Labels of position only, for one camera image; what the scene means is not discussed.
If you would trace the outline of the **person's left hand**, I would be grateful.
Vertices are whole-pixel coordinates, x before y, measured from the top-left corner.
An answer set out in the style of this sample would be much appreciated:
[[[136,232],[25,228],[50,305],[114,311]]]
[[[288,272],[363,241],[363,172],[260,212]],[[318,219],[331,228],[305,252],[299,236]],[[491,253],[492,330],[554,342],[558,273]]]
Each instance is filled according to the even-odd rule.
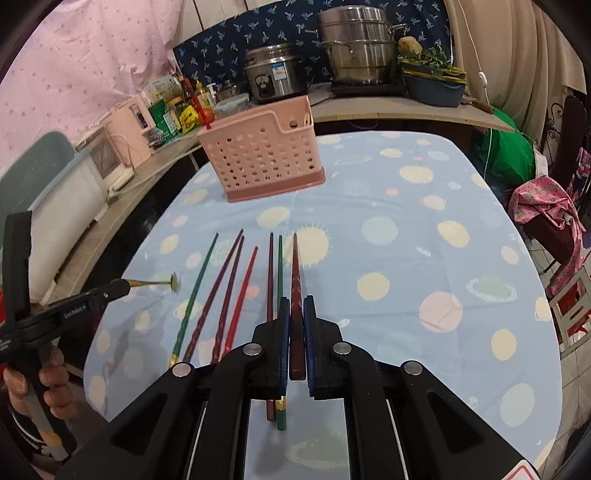
[[[21,372],[6,367],[3,380],[13,409],[21,415],[30,417],[25,405],[25,396],[29,391],[26,377]],[[69,373],[59,348],[52,348],[48,363],[39,371],[39,380],[47,388],[43,392],[43,399],[51,414],[61,420],[73,419],[77,415],[77,406],[68,384]]]

